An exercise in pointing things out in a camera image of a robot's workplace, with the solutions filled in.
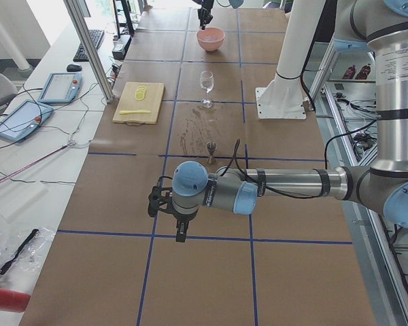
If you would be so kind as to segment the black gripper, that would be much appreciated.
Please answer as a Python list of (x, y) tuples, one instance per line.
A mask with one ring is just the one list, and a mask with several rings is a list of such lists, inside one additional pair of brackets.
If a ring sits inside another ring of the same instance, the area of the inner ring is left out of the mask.
[(200, 29), (205, 30), (206, 21), (211, 21), (213, 16), (211, 9), (214, 6), (214, 0), (196, 0), (196, 3), (201, 7), (198, 9), (198, 17), (200, 20)]
[(187, 229), (190, 221), (192, 221), (196, 217), (196, 213), (190, 213), (190, 214), (182, 214), (179, 212), (174, 213), (174, 217), (177, 220), (176, 224), (176, 237), (175, 241), (176, 242), (186, 242), (186, 237), (187, 237)]

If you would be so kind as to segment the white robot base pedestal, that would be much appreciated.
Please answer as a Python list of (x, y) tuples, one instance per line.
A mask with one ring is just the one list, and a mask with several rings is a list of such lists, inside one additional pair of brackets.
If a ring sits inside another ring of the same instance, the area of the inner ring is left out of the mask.
[(260, 119), (306, 118), (301, 76), (325, 3), (325, 0), (293, 3), (275, 77), (267, 87), (256, 89)]

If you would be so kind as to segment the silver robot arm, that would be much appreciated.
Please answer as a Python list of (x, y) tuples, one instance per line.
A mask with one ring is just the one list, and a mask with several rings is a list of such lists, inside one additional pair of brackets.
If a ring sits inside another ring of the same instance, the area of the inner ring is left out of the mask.
[[(194, 3), (200, 5), (197, 11), (198, 19), (200, 23), (200, 29), (205, 30), (205, 27), (212, 21), (213, 16), (211, 9), (214, 6), (214, 0), (194, 0)], [(244, 0), (228, 0), (227, 7), (237, 9), (243, 4)]]
[(184, 242), (200, 206), (249, 215), (258, 197), (332, 196), (364, 205), (408, 228), (408, 1), (339, 1), (334, 48), (375, 55), (377, 157), (369, 166), (313, 170), (219, 170), (180, 164), (169, 200)]

